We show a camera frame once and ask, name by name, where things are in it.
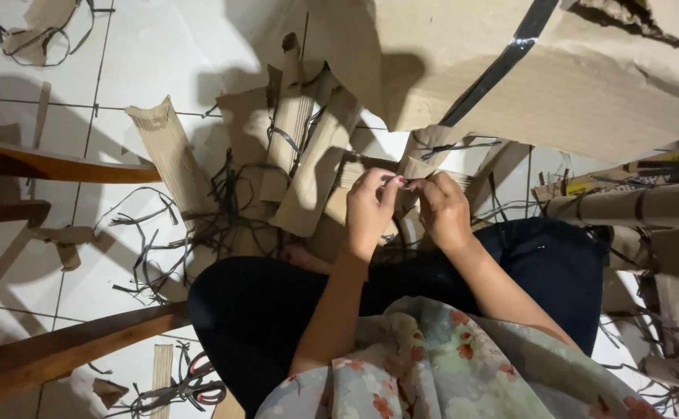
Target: woman's left hand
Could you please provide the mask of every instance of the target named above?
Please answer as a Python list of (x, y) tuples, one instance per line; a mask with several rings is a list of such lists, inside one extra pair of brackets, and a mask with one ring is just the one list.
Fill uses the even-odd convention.
[[(378, 239), (386, 230), (394, 214), (394, 202), (403, 178), (382, 168), (368, 169), (347, 194), (348, 250), (370, 262)], [(383, 187), (381, 198), (378, 190)]]

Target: wooden chair frame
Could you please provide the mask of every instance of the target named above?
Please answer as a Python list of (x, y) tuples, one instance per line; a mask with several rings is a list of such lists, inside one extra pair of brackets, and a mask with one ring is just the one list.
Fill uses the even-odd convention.
[[(0, 175), (106, 184), (160, 181), (153, 166), (93, 163), (0, 143)], [(46, 201), (0, 204), (0, 222), (28, 220), (36, 227), (49, 212)], [(0, 400), (69, 375), (99, 357), (189, 324), (186, 303), (111, 315), (0, 347)]]

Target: black pants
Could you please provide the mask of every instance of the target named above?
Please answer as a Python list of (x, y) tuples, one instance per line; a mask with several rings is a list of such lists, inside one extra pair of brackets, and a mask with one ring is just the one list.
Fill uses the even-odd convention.
[[(593, 350), (605, 248), (550, 218), (495, 224), (476, 237), (505, 271), (587, 355)], [(360, 315), (377, 315), (405, 296), (428, 297), (475, 315), (464, 280), (439, 251), (371, 268)], [(192, 323), (226, 386), (253, 417), (288, 374), (326, 275), (262, 257), (233, 257), (205, 269), (189, 291)]]

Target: person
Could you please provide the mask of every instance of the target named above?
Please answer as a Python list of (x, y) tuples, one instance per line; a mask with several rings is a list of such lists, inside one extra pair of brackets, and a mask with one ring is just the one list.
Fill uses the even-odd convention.
[(438, 249), (370, 266), (402, 182), (355, 182), (331, 265), (292, 245), (193, 283), (195, 332), (247, 418), (660, 417), (589, 358), (605, 246), (550, 218), (473, 233), (441, 172), (408, 186)]

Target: white tile floor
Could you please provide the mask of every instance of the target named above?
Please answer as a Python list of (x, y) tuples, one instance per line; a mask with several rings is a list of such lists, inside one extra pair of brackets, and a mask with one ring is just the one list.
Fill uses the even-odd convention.
[[(0, 0), (0, 23), (23, 27), (23, 12), (29, 2)], [(132, 121), (122, 108), (129, 105), (151, 107), (171, 95), (175, 109), (193, 144), (195, 156), (208, 175), (222, 165), (228, 145), (222, 119), (216, 111), (200, 118), (221, 92), (238, 92), (266, 83), (266, 64), (281, 67), (280, 43), (285, 33), (294, 31), (305, 41), (306, 59), (321, 59), (321, 51), (311, 44), (311, 25), (301, 0), (96, 0), (98, 8), (113, 7), (112, 14), (99, 13), (86, 43), (60, 66), (38, 69), (19, 66), (0, 51), (0, 125), (18, 123), (22, 144), (30, 145), (36, 120), (37, 101), (43, 81), (52, 84), (52, 97), (40, 148), (74, 157), (105, 162), (139, 163), (146, 159)], [(82, 2), (68, 27), (71, 43), (90, 27), (90, 12)], [(60, 36), (49, 44), (49, 61), (64, 54), (66, 43)], [(398, 160), (407, 133), (389, 133), (380, 119), (363, 112), (363, 122), (353, 135), (356, 150), (372, 157)], [(531, 153), (519, 148), (520, 157), (509, 164), (512, 170), (498, 171), (497, 196), (500, 202), (525, 200), (529, 187), (538, 184), (538, 173), (547, 179), (565, 168), (572, 175), (609, 168), (616, 163), (598, 162), (567, 156), (547, 148)], [(484, 148), (454, 151), (443, 165), (448, 170), (474, 174), (486, 153)], [(23, 194), (26, 195), (21, 180)], [(162, 184), (148, 185), (167, 192)], [(102, 238), (79, 247), (82, 265), (73, 272), (61, 272), (54, 246), (30, 240), (25, 223), (0, 224), (0, 345), (60, 329), (78, 322), (99, 319), (141, 307), (129, 295), (113, 290), (131, 278), (131, 266), (139, 252), (139, 236), (134, 227), (107, 227), (102, 215), (137, 188), (137, 185), (98, 185), (39, 181), (36, 197), (52, 203), (47, 227), (93, 226), (102, 221)], [(136, 192), (120, 211), (143, 215), (160, 208), (154, 192)], [(479, 210), (492, 208), (487, 202)], [(532, 215), (535, 208), (511, 209), (509, 218)], [(158, 230), (157, 242), (179, 239), (181, 225), (167, 221), (146, 223), (148, 237)], [(160, 270), (178, 259), (175, 251), (151, 253)], [(201, 271), (210, 260), (197, 255), (189, 273)], [(630, 286), (631, 279), (625, 280)], [(184, 299), (181, 286), (171, 286), (167, 295)], [(626, 335), (631, 331), (622, 330)], [(112, 381), (141, 390), (150, 386), (153, 345), (189, 339), (198, 348), (191, 327), (172, 331), (124, 348), (95, 362), (113, 370)], [(619, 349), (599, 333), (595, 359), (606, 364), (633, 364), (642, 349)], [(618, 371), (633, 387), (642, 378), (630, 371)], [(88, 366), (80, 367), (69, 378), (39, 386), (0, 405), (0, 418), (102, 417), (109, 414), (92, 394), (90, 383), (99, 376)], [(131, 401), (132, 395), (125, 397)], [(172, 407), (171, 417), (209, 417), (191, 405)]]

